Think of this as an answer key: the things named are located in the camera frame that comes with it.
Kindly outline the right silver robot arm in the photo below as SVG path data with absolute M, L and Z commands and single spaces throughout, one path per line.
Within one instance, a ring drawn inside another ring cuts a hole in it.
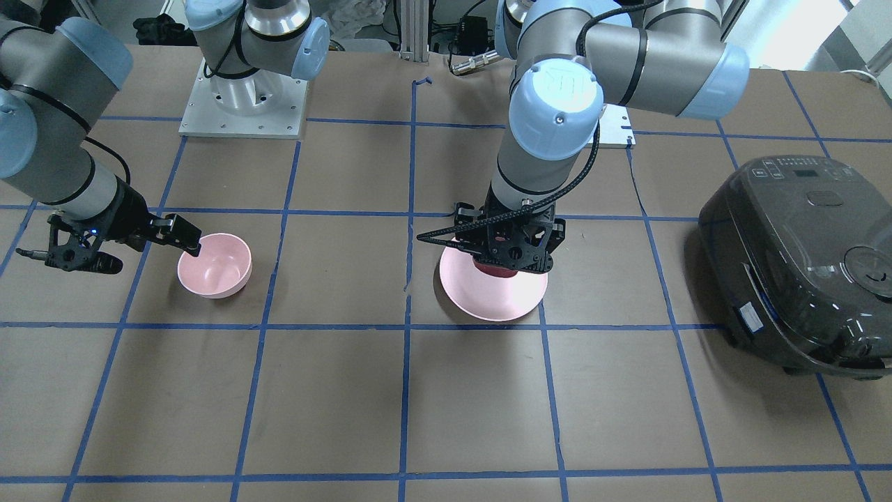
M 331 30 L 307 1 L 187 1 L 185 18 L 203 52 L 203 80 L 232 117 L 274 110 L 286 84 L 310 82 L 324 66 Z M 2 18 L 2 181 L 51 208 L 45 250 L 23 257 L 63 271 L 120 273 L 101 250 L 147 242 L 198 257 L 201 230 L 183 216 L 158 216 L 132 188 L 83 149 L 133 58 L 93 20 L 55 31 Z

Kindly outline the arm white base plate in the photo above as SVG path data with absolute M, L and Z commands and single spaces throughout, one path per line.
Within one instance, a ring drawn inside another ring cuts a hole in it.
M 599 120 L 599 147 L 606 149 L 632 149 L 636 139 L 631 115 L 624 106 L 606 104 Z
M 178 132 L 185 137 L 299 139 L 310 82 L 259 70 L 243 79 L 211 77 L 199 64 Z

